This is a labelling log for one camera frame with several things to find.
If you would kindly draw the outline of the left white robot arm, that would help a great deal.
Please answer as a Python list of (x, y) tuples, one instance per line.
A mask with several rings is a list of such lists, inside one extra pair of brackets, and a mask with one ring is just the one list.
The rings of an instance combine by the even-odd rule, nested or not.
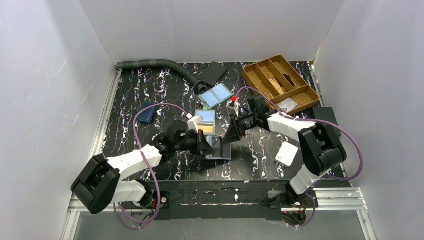
[(93, 215), (110, 204), (141, 203), (152, 189), (140, 180), (128, 181), (127, 178), (148, 167), (164, 164), (177, 152), (185, 151), (194, 156), (215, 153), (202, 130), (190, 129), (186, 122), (177, 120), (140, 150), (109, 158), (101, 154), (93, 156), (70, 190)]

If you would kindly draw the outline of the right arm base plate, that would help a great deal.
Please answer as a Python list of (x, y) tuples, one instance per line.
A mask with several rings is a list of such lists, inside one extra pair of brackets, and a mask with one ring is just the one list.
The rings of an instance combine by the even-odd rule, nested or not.
[(319, 206), (316, 192), (311, 190), (307, 196), (305, 193), (301, 195), (292, 195), (286, 193), (285, 190), (270, 190), (266, 193), (265, 199), (261, 204), (272, 209), (294, 209), (295, 211), (304, 211), (312, 209), (315, 205)]

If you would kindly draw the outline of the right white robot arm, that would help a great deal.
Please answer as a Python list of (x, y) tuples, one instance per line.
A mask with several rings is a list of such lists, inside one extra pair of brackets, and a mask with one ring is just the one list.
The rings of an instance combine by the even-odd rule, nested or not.
[(299, 121), (284, 117), (270, 110), (266, 99), (255, 95), (248, 100), (250, 112), (230, 117), (230, 125), (222, 143), (240, 141), (250, 129), (261, 128), (285, 135), (300, 145), (303, 165), (296, 176), (286, 185), (286, 195), (293, 198), (307, 192), (315, 183), (347, 159), (333, 126), (327, 123)]

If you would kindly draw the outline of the black card holder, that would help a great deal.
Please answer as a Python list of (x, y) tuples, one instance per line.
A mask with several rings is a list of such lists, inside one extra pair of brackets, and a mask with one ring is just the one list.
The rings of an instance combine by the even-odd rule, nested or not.
[(220, 136), (208, 135), (206, 141), (213, 148), (214, 153), (206, 155), (205, 159), (223, 161), (230, 161), (232, 159), (231, 144), (223, 144)]

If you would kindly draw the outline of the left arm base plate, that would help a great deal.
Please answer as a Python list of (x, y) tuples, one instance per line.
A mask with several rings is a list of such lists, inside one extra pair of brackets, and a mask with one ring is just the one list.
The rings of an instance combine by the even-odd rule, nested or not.
[(148, 209), (156, 210), (159, 205), (161, 209), (168, 209), (170, 207), (171, 193), (169, 191), (161, 191), (160, 198), (157, 196), (156, 191), (148, 191), (140, 201), (123, 202), (121, 205), (124, 209)]

